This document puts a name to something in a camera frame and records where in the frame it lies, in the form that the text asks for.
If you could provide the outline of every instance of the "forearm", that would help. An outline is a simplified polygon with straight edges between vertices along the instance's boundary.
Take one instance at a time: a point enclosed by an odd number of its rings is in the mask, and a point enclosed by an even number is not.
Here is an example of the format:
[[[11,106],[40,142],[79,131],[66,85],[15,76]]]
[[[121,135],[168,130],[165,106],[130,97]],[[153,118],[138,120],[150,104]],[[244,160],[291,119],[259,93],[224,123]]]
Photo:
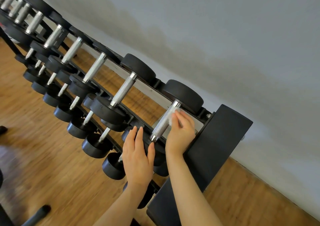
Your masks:
[[[222,226],[182,156],[167,156],[168,170],[182,226]]]
[[[142,198],[141,190],[127,187],[94,226],[129,226]]]

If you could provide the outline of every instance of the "right hand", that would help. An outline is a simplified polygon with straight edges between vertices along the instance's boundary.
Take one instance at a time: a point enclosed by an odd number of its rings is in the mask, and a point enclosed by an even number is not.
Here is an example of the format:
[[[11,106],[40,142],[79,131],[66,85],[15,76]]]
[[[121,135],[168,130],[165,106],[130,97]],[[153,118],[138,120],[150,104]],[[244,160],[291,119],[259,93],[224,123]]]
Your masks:
[[[166,156],[182,157],[195,136],[193,119],[184,111],[176,110],[172,114],[172,128],[165,145]]]

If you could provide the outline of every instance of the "finger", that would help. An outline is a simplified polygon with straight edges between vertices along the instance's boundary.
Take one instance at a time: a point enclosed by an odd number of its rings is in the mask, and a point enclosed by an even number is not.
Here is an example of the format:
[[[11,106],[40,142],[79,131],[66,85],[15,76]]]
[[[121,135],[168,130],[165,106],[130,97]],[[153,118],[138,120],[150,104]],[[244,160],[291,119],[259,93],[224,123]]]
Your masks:
[[[183,110],[181,110],[180,111],[180,114],[182,114],[182,116],[184,117],[184,118],[186,118],[189,122],[190,122],[190,124],[191,124],[191,126],[194,128],[195,127],[195,121],[191,118],[191,116],[190,115],[188,115],[186,112],[184,112]]]
[[[171,115],[171,121],[172,121],[172,129],[175,130],[175,129],[179,129],[179,121],[178,121],[178,117],[175,113],[173,113]]]
[[[143,147],[143,128],[140,127],[137,136],[136,136],[136,141],[135,141],[135,150],[145,154],[144,152],[144,147]]]
[[[127,147],[127,152],[132,153],[134,151],[134,138],[137,133],[137,127],[135,126],[127,135],[127,138],[125,139],[125,146]]]
[[[182,124],[183,128],[191,127],[189,120],[187,120],[184,116],[182,116],[182,114],[180,114],[179,111],[176,110],[175,114],[178,120],[180,121],[180,123]]]
[[[149,161],[149,164],[152,166],[155,161],[155,155],[156,155],[155,144],[152,142],[148,147],[148,161]]]

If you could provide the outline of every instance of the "black shoe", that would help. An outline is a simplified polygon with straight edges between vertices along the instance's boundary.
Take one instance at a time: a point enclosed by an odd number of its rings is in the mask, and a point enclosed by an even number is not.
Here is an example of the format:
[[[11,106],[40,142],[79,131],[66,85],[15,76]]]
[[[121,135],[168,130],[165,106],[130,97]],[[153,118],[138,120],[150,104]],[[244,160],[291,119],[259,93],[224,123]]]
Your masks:
[[[0,135],[2,135],[2,134],[4,134],[4,133],[6,133],[6,132],[7,132],[7,130],[8,130],[8,128],[7,128],[7,127],[0,126]]]

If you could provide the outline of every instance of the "wooden floor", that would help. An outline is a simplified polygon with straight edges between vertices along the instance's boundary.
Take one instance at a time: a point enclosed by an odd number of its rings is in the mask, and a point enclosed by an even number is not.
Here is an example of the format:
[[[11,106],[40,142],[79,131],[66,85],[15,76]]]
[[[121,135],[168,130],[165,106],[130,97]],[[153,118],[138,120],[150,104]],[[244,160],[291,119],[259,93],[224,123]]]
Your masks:
[[[75,62],[87,70],[94,59],[80,50]],[[68,134],[67,124],[54,117],[54,108],[22,77],[24,70],[0,40],[0,125],[9,127],[0,136],[5,177],[0,203],[16,225],[43,204],[50,204],[52,212],[40,225],[92,225],[121,194],[126,179],[115,181],[104,175],[103,160],[81,150],[82,140]],[[112,94],[123,82],[105,66],[97,79]],[[123,103],[150,125],[164,112],[135,88]],[[112,137],[121,142],[119,133]],[[155,180],[163,183],[163,178]],[[320,225],[232,159],[204,194],[225,226]],[[154,225],[145,209],[138,210],[135,218],[142,226]]]

